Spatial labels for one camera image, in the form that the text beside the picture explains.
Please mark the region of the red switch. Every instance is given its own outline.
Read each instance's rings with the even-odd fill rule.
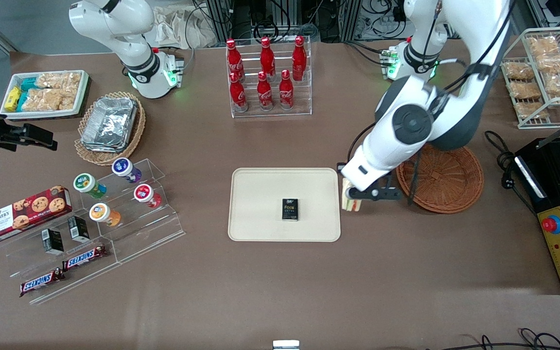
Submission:
[[[550,215],[542,220],[542,228],[556,235],[560,233],[560,219],[555,215]]]

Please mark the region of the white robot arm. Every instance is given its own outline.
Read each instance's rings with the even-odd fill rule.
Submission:
[[[142,36],[153,28],[153,9],[145,0],[83,0],[69,8],[73,28],[109,47],[129,70],[133,86],[158,98],[177,86],[173,55],[154,53]]]
[[[406,0],[405,4],[413,7],[409,15],[417,24],[417,32],[401,61],[412,69],[391,84],[375,111],[373,131],[341,170],[360,191],[410,158],[426,142],[450,150],[471,140],[509,37],[508,0]],[[414,71],[414,67],[420,69],[435,62],[444,45],[445,38],[438,32],[427,41],[439,4],[441,13],[436,14],[434,30],[451,24],[471,55],[458,97],[426,83],[431,68],[423,67],[423,73]],[[429,58],[422,64],[426,42]]]

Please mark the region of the small black box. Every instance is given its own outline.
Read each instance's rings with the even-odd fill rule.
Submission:
[[[282,199],[282,220],[297,221],[298,220],[298,200]]]
[[[84,219],[77,216],[69,217],[69,229],[73,241],[82,243],[89,241],[88,227]]]
[[[49,230],[48,228],[42,230],[42,246],[45,252],[49,254],[64,253],[64,244],[62,244],[62,235],[60,232]]]

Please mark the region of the brown wicker basket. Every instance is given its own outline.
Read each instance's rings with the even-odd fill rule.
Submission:
[[[140,100],[134,95],[131,95],[131,93],[119,91],[119,92],[108,93],[103,97],[111,97],[111,98],[126,97],[126,98],[131,98],[131,100],[134,100],[138,104],[138,111],[135,115],[135,122],[133,124],[133,129],[131,130],[131,140],[129,140],[129,146],[127,146],[127,148],[121,153],[89,151],[82,145],[81,139],[75,140],[75,149],[77,150],[77,154],[79,155],[79,157],[100,166],[111,166],[111,164],[116,160],[116,158],[129,157],[133,153],[135,148],[138,146],[138,143],[142,138],[142,132],[144,131],[144,126],[146,124],[146,113],[144,112],[144,108],[142,107]],[[82,121],[79,122],[79,128],[77,129],[79,131],[79,136],[81,136],[84,133],[84,130],[88,124],[89,116],[92,114],[92,111],[94,110],[95,103],[96,102],[94,102],[92,106],[90,106],[86,110],[84,117],[82,118]]]
[[[396,168],[403,193],[409,195],[416,155]],[[456,213],[468,209],[483,192],[483,169],[466,147],[440,151],[426,144],[418,163],[414,202],[432,212]]]

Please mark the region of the brown table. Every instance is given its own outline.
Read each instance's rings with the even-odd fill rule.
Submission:
[[[457,52],[465,55],[462,43],[451,41],[443,57]],[[305,350],[420,350],[473,343],[464,334],[519,341],[522,326],[560,337],[560,287],[538,223],[500,187],[496,151],[482,135],[493,129],[516,150],[548,132],[516,128],[502,79],[469,144],[486,180],[469,210],[435,215],[405,201],[364,202],[358,213],[341,213],[334,243],[229,239],[236,168],[333,168],[389,86],[378,67],[346,46],[318,44],[314,55],[310,117],[231,119],[224,49],[198,51],[183,88],[142,100],[149,117],[132,158],[150,158],[166,173],[163,184],[187,235],[40,306],[16,297],[0,256],[0,349],[247,350],[299,339]],[[90,101],[136,93],[113,54],[16,53],[11,60],[13,71],[86,70]],[[442,66],[436,82],[460,73]],[[69,184],[82,171],[109,173],[76,155],[78,120],[37,124],[55,132],[59,149],[0,151],[0,207]]]

